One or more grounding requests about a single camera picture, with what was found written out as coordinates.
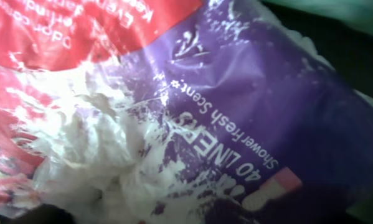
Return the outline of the purple pink liner pack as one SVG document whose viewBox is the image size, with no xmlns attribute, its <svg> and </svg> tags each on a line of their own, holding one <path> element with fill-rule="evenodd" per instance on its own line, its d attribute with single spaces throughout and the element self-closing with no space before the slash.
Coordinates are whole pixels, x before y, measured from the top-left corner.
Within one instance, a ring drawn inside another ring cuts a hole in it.
<svg viewBox="0 0 373 224">
<path fill-rule="evenodd" d="M 0 0 L 0 214 L 311 223 L 373 195 L 373 99 L 259 1 Z"/>
</svg>

